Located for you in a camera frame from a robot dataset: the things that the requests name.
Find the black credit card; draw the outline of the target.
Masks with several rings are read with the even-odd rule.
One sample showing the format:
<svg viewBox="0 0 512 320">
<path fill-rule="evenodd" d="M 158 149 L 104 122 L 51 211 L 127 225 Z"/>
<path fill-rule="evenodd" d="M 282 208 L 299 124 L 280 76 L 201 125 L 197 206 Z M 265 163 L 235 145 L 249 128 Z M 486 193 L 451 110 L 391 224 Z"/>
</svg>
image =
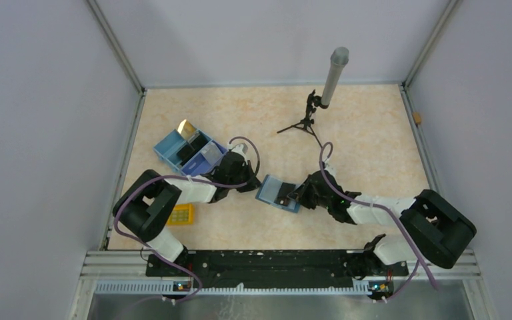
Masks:
<svg viewBox="0 0 512 320">
<path fill-rule="evenodd" d="M 275 204 L 288 207 L 292 202 L 292 198 L 290 198 L 290 194 L 296 190 L 297 186 L 293 183 L 282 183 L 277 192 L 276 198 L 274 200 Z"/>
</svg>

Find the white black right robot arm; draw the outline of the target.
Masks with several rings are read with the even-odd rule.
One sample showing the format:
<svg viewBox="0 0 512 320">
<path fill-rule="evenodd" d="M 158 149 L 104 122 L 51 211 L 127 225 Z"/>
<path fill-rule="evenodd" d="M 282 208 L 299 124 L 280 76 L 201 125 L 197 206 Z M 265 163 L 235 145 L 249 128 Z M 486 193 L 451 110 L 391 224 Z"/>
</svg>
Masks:
<svg viewBox="0 0 512 320">
<path fill-rule="evenodd" d="M 340 223 L 396 226 L 398 236 L 383 236 L 364 256 L 366 270 L 374 275 L 420 257 L 451 269 L 477 234 L 476 226 L 432 189 L 413 197 L 345 191 L 327 164 L 308 175 L 288 197 L 308 209 L 322 207 Z"/>
</svg>

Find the blue leather card holder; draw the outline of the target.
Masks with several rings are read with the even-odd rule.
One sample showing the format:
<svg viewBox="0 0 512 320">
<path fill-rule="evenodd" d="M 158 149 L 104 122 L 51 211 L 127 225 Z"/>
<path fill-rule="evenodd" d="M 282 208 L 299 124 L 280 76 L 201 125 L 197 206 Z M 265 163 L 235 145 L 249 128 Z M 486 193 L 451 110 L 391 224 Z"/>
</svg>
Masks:
<svg viewBox="0 0 512 320">
<path fill-rule="evenodd" d="M 272 175 L 266 175 L 255 196 L 256 200 L 284 211 L 298 213 L 300 204 L 289 197 L 300 184 L 288 183 Z"/>
</svg>

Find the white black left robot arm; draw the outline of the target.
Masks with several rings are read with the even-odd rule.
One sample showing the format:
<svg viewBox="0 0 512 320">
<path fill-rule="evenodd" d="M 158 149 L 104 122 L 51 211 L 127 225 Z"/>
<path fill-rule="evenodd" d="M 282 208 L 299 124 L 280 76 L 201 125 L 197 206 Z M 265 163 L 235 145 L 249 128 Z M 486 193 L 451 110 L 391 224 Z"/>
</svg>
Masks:
<svg viewBox="0 0 512 320">
<path fill-rule="evenodd" d="M 148 169 L 116 202 L 113 217 L 140 243 L 162 256 L 164 270 L 180 275 L 187 267 L 186 248 L 167 228 L 169 216 L 177 205 L 216 203 L 231 189 L 245 193 L 259 188 L 247 150 L 244 143 L 234 145 L 214 168 L 194 177 L 164 177 Z"/>
</svg>

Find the blue compartment organizer tray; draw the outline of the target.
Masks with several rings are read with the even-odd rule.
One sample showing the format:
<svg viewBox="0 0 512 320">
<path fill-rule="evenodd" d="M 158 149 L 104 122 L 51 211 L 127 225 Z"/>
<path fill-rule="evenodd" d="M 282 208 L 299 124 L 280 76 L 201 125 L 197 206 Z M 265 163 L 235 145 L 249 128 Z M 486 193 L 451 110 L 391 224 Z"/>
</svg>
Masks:
<svg viewBox="0 0 512 320">
<path fill-rule="evenodd" d="M 211 165 L 202 156 L 202 148 L 211 141 L 219 146 L 224 156 L 227 149 L 199 129 L 188 140 L 182 138 L 174 129 L 153 147 L 153 151 L 160 161 L 170 166 L 178 175 L 202 175 L 212 170 L 221 160 L 220 158 L 216 164 Z"/>
</svg>

